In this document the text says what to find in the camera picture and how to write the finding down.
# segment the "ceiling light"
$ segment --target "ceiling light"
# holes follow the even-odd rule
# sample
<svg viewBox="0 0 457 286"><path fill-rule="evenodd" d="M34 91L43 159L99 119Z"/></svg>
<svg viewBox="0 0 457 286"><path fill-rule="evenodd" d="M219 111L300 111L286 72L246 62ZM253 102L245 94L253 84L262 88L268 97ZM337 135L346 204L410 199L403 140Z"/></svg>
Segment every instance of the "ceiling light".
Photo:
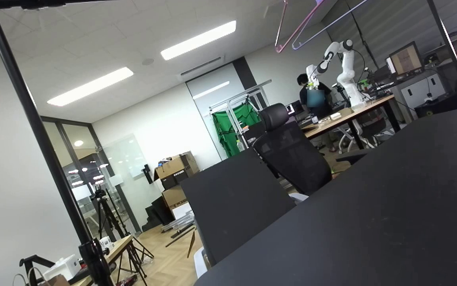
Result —
<svg viewBox="0 0 457 286"><path fill-rule="evenodd" d="M80 88L75 88L65 94L61 94L61 96L51 99L48 103L56 105L56 107L65 107L65 105L70 105L72 102L89 97L89 96L92 96L102 89L107 89L107 88L110 88L119 81L124 81L130 76L134 76L134 72L130 68L124 67L124 68L111 72L102 78L89 81Z"/></svg>
<svg viewBox="0 0 457 286"><path fill-rule="evenodd" d="M208 96L208 94L213 94L213 92L216 92L216 91L219 91L219 89L222 89L222 88L226 88L226 86L229 86L229 84L230 84L230 81L226 81L226 83L222 83L222 84L213 86L211 89L194 96L194 100L199 100L200 97L205 97L205 96Z"/></svg>
<svg viewBox="0 0 457 286"><path fill-rule="evenodd" d="M237 30L237 21L230 21L227 24L222 24L216 29L211 29L208 32L203 32L200 35L195 35L194 38L189 38L183 43L178 43L172 48L167 48L164 49L161 54L165 61L170 61L170 59L175 59L175 57L180 57L181 54L186 54L189 51L194 51L200 46L205 46L211 41L216 41L219 38L224 38L230 34L234 34Z"/></svg>
<svg viewBox="0 0 457 286"><path fill-rule="evenodd" d="M73 188L81 186L81 184L83 184L83 181L73 181L72 183Z"/></svg>
<svg viewBox="0 0 457 286"><path fill-rule="evenodd" d="M73 142L73 146L83 146L83 145L84 145L83 140L76 140L76 142Z"/></svg>

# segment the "ceiling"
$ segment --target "ceiling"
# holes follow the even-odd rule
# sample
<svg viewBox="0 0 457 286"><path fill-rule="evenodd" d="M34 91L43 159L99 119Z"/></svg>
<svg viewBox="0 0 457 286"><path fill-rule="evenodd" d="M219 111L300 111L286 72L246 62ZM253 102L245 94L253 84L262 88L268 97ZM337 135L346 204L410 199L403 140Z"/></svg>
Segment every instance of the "ceiling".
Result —
<svg viewBox="0 0 457 286"><path fill-rule="evenodd" d="M321 22L335 2L326 0L313 22ZM40 11L0 10L0 21L38 111L94 123L272 45L281 7L283 0L118 0ZM283 35L310 8L311 0L291 0ZM232 19L238 21L237 34L168 62L161 57L162 49ZM46 103L121 67L132 68L135 76L64 108Z"/></svg>

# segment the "chair backrest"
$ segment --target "chair backrest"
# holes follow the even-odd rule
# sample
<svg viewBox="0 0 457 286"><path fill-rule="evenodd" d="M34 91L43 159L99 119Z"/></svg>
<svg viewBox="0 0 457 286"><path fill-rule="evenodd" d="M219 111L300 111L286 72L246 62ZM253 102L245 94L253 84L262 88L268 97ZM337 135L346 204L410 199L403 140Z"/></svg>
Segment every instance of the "chair backrest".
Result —
<svg viewBox="0 0 457 286"><path fill-rule="evenodd" d="M291 208L292 199L253 151L181 181L211 266Z"/></svg>
<svg viewBox="0 0 457 286"><path fill-rule="evenodd" d="M261 113L268 132L254 150L265 164L286 178L299 192L313 194L332 180L324 156L307 140L297 123L287 123L284 105L273 105Z"/></svg>

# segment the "metal pole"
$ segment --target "metal pole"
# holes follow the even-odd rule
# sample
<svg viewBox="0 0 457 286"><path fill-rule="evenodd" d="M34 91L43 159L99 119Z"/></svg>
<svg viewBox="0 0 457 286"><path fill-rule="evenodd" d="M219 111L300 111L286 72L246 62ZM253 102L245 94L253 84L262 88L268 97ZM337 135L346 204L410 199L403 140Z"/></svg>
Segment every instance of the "metal pole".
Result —
<svg viewBox="0 0 457 286"><path fill-rule="evenodd" d="M27 89L27 84L22 78L22 73L18 67L18 62L11 53L11 48L7 41L7 37L3 34L2 26L0 26L0 57L2 57L2 62L5 64L7 73L13 83L13 88L16 89L16 94L22 103L26 116L30 123L30 127L32 127L35 137L37 137L38 146L43 153L43 157L45 157L45 161L51 170L53 180L54 180L57 191L64 200L64 205L69 211L69 216L73 223L76 235L81 240L80 251L81 251L84 262L89 267L89 273L97 285L113 286L107 261L102 254L100 243L97 240L92 240L92 237L91 237L91 234L84 224L84 219L81 218L81 211L78 210L78 205L75 202L70 184L67 183L65 173L61 167L61 162L59 162L56 153L54 153L51 138L46 134L46 129L42 123L38 110L34 103L34 99L32 99L32 96Z"/></svg>
<svg viewBox="0 0 457 286"><path fill-rule="evenodd" d="M429 0L429 5L430 5L430 10L432 10L432 14L433 14L433 19L435 19L435 22L438 26L438 30L440 30L440 34L441 34L441 37L443 37L443 40L445 40L445 43L446 43L446 46L449 49L453 64L454 64L456 72L457 72L457 53L454 49L454 45L453 45L453 40L449 37L449 32L448 32L448 29L445 26L443 19L440 18L440 13L437 10L435 0Z"/></svg>

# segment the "box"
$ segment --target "box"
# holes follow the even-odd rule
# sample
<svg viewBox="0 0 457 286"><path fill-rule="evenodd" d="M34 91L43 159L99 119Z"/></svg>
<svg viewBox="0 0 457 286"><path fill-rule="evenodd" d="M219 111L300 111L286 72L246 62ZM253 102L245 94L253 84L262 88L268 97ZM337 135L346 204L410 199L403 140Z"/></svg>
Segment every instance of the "box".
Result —
<svg viewBox="0 0 457 286"><path fill-rule="evenodd" d="M181 181L191 178L186 172L180 172L180 173L175 173L173 178L176 180L176 183L180 184Z"/></svg>
<svg viewBox="0 0 457 286"><path fill-rule="evenodd" d="M186 172L188 177L199 173L199 167L191 151L173 156L172 161L156 169L161 180L172 177L180 172Z"/></svg>
<svg viewBox="0 0 457 286"><path fill-rule="evenodd" d="M184 170L184 164L181 156L173 156L172 161L167 161L164 165L161 165L156 172L161 180L172 177L181 170Z"/></svg>
<svg viewBox="0 0 457 286"><path fill-rule="evenodd" d="M161 181L164 184L164 189L170 189L180 184L176 177L167 177L167 178L162 178Z"/></svg>
<svg viewBox="0 0 457 286"><path fill-rule="evenodd" d="M176 208L178 205L186 204L186 196L180 186L164 191L164 199L168 208Z"/></svg>
<svg viewBox="0 0 457 286"><path fill-rule="evenodd" d="M76 262L76 256L70 256L67 259L59 259L54 267L43 273L43 277L46 280L53 280L57 275L64 275L67 280L72 280L78 272L80 266Z"/></svg>

